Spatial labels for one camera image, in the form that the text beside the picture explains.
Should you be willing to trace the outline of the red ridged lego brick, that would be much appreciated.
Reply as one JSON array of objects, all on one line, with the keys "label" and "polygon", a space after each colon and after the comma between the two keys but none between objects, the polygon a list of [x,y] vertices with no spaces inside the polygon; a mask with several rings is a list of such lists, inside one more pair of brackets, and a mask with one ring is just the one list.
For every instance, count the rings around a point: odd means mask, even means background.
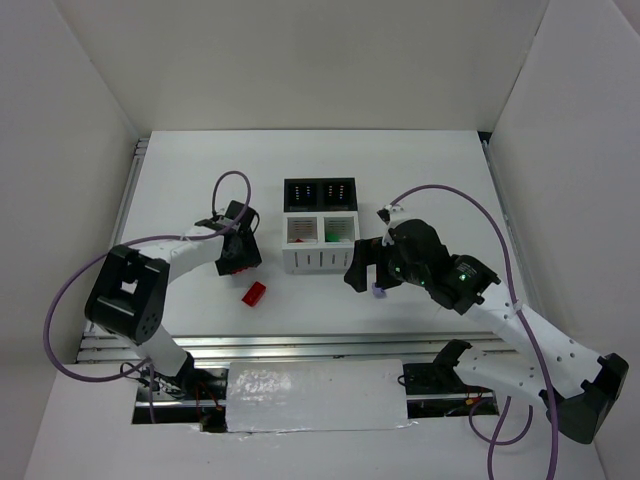
[{"label": "red ridged lego brick", "polygon": [[253,271],[253,270],[255,270],[255,267],[240,268],[240,269],[232,271],[230,275],[231,276],[237,276],[237,275],[244,274],[245,272],[250,272],[250,271]]}]

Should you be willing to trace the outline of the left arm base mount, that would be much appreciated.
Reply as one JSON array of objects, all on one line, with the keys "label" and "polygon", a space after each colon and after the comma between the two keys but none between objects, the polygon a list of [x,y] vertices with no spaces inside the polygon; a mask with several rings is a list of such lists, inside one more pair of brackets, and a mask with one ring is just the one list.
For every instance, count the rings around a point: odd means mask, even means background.
[{"label": "left arm base mount", "polygon": [[226,399],[227,380],[227,369],[215,369],[211,372],[186,366],[170,378],[170,383],[180,390],[184,398],[193,399],[198,410],[201,410],[204,400],[210,400],[213,408],[222,412],[224,408],[221,401]]}]

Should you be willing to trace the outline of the purple hollow lego brick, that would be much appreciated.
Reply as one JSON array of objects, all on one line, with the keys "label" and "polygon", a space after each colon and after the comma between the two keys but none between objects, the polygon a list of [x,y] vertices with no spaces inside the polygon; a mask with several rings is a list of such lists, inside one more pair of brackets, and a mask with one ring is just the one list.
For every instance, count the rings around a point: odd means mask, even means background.
[{"label": "purple hollow lego brick", "polygon": [[372,294],[377,299],[384,299],[387,297],[386,291],[384,288],[378,286],[376,283],[371,285]]}]

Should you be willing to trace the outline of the red rectangular lego brick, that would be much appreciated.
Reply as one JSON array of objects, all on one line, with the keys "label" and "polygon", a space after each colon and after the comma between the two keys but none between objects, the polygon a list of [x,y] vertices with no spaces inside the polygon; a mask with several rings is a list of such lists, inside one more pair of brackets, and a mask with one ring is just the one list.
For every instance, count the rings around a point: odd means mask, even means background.
[{"label": "red rectangular lego brick", "polygon": [[264,297],[266,291],[267,287],[263,283],[256,281],[249,287],[241,301],[245,305],[254,308]]}]

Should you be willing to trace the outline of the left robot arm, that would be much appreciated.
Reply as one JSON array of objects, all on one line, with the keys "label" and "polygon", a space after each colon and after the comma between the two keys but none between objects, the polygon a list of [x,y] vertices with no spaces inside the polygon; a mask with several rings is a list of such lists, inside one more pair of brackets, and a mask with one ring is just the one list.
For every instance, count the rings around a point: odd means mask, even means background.
[{"label": "left robot arm", "polygon": [[155,374],[185,396],[195,396],[213,376],[162,326],[169,285],[206,264],[219,277],[256,268],[262,258],[254,227],[259,214],[231,201],[222,214],[200,220],[184,237],[135,249],[124,244],[107,254],[85,305],[85,317],[123,339]]}]

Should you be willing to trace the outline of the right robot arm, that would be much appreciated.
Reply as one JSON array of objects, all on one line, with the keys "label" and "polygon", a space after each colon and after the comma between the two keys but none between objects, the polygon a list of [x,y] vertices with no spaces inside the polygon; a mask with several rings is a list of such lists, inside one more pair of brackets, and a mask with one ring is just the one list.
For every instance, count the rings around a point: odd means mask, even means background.
[{"label": "right robot arm", "polygon": [[501,360],[470,343],[452,340],[436,357],[445,373],[466,385],[500,390],[558,418],[569,439],[590,444],[618,400],[628,363],[601,355],[569,337],[525,304],[478,259],[448,252],[436,230],[416,218],[392,220],[381,237],[358,240],[344,280],[368,288],[367,269],[387,290],[408,283],[446,310],[488,329],[518,356]]}]

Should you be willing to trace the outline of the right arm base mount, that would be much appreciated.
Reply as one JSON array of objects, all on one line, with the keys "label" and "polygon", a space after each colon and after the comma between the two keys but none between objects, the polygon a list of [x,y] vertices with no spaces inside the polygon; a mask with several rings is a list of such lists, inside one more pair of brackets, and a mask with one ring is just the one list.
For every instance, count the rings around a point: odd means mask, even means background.
[{"label": "right arm base mount", "polygon": [[433,363],[407,363],[397,382],[407,396],[409,419],[497,415],[494,392],[464,384],[452,371]]}]

